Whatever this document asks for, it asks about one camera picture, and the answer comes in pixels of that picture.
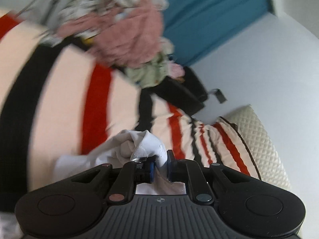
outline green cloth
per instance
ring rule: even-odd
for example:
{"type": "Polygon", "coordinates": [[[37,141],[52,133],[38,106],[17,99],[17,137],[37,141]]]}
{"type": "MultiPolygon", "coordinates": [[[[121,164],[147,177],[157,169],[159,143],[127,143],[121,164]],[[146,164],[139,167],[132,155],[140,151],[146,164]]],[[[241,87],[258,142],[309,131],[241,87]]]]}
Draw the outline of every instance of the green cloth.
{"type": "Polygon", "coordinates": [[[142,88],[159,85],[168,75],[168,58],[158,53],[150,62],[144,63],[141,68],[125,68],[125,74],[142,88]]]}

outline pillow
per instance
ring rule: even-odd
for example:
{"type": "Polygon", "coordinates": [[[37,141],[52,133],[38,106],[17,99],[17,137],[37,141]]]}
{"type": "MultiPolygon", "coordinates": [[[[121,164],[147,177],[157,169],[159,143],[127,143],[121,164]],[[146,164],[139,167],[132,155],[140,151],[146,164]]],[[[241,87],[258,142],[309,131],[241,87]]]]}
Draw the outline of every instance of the pillow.
{"type": "Polygon", "coordinates": [[[176,61],[191,65],[270,8],[269,0],[168,0],[164,36],[175,45],[176,61]]]}
{"type": "Polygon", "coordinates": [[[282,189],[290,190],[291,186],[284,166],[267,131],[251,105],[234,111],[227,115],[225,119],[218,119],[221,122],[225,122],[225,120],[238,126],[238,131],[256,161],[261,179],[282,189]]]}
{"type": "Polygon", "coordinates": [[[151,131],[177,159],[258,178],[231,126],[195,121],[96,63],[76,38],[39,44],[41,28],[9,16],[0,18],[0,33],[0,211],[49,184],[58,157],[88,154],[123,129],[151,131]]]}

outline beige textured fabric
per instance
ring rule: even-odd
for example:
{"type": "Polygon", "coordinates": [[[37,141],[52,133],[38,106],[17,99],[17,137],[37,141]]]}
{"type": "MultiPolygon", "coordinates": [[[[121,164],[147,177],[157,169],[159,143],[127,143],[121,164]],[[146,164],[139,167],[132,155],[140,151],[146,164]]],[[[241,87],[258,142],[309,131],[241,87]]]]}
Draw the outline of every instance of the beige textured fabric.
{"type": "Polygon", "coordinates": [[[251,151],[262,180],[290,190],[290,182],[278,153],[251,105],[236,110],[225,119],[238,126],[238,131],[251,151]]]}

